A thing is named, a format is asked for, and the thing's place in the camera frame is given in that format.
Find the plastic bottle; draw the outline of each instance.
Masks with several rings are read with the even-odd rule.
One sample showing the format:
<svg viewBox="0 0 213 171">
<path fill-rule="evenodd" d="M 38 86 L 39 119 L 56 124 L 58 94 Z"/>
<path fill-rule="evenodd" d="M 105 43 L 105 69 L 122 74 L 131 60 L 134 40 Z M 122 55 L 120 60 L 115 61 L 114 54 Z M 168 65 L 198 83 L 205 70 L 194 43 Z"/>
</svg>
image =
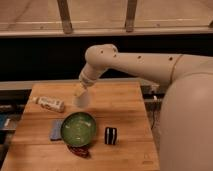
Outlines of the plastic bottle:
<svg viewBox="0 0 213 171">
<path fill-rule="evenodd" d="M 41 97 L 33 97 L 32 101 L 36 104 L 41 105 L 41 107 L 43 108 L 60 113 L 64 112 L 65 106 L 62 100 L 41 96 Z"/>
</svg>

